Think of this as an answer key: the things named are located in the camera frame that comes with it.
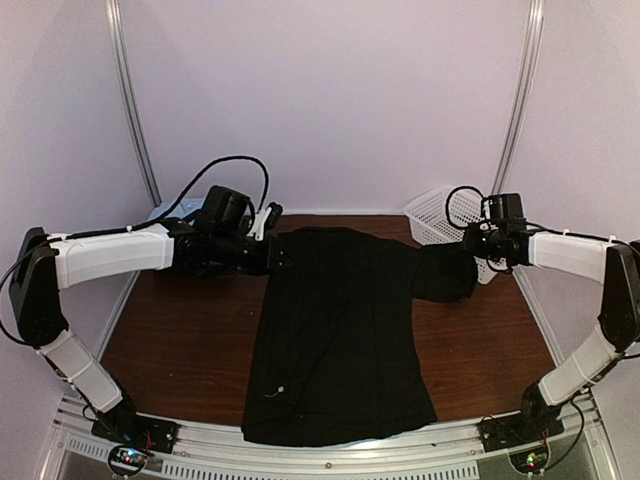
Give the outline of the black long sleeve shirt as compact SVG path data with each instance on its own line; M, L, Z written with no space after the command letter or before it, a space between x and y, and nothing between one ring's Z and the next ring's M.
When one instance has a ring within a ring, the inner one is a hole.
M281 239L290 261L266 286L244 439L323 447L434 423L412 303L469 298L474 257L457 242L418 248L347 228L307 227Z

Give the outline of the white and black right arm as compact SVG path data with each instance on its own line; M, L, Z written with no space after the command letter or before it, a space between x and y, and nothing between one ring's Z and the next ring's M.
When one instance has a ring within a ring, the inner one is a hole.
M614 237L552 230L526 220L517 193L485 197L480 219L456 228L475 257L504 261L506 267L551 269L592 280L603 287L597 325L568 359L523 394L512 430L535 440L551 424L551 413L568 403L627 358L639 341L639 243Z

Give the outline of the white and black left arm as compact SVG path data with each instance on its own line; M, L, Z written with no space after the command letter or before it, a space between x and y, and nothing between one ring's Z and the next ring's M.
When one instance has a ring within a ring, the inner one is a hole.
M143 421L116 380L71 332L60 291L146 270L271 273L287 262L271 233L282 211L275 202L255 209L246 195L214 186L202 206L184 218L166 210L141 225L57 236L32 228L9 271L17 341L43 355L105 415L106 429L121 443L133 444L143 436Z

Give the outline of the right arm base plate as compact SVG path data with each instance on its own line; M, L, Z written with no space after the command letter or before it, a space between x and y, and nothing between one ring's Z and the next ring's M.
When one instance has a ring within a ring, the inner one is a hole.
M531 424L521 413L503 417L487 415L477 427L486 453L505 450L516 472L529 476L545 471L551 460L549 440L564 432L558 419L542 425Z

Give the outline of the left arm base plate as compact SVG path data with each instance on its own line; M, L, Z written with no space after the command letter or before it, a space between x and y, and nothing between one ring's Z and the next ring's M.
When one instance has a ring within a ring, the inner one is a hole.
M135 415L130 424L109 422L97 416L91 433L114 443L107 453L107 466L119 477L140 474L158 453L173 452L178 425L168 420Z

